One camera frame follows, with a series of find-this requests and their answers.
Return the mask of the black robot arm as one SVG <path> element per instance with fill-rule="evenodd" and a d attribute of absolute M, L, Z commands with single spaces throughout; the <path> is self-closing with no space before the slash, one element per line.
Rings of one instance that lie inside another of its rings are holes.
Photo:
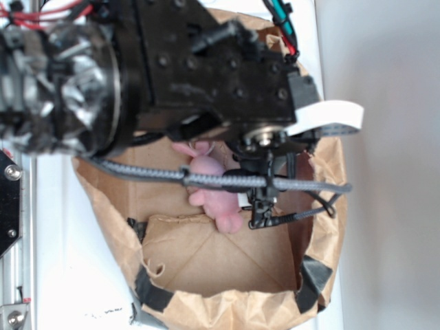
<path fill-rule="evenodd" d="M 138 131 L 256 147 L 319 100 L 296 59 L 198 1 L 16 3 L 1 31 L 1 138 L 28 154 L 110 156 Z"/>

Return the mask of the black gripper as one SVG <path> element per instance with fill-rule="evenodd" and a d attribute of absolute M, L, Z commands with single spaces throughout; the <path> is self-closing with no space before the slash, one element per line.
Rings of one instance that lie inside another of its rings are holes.
<path fill-rule="evenodd" d="M 313 151 L 316 129 L 287 130 L 319 96 L 300 72 L 289 7 L 282 9 L 275 22 L 286 54 L 238 19 L 218 22 L 198 1 L 119 1 L 125 127 L 176 142 L 223 141 L 252 159 Z"/>

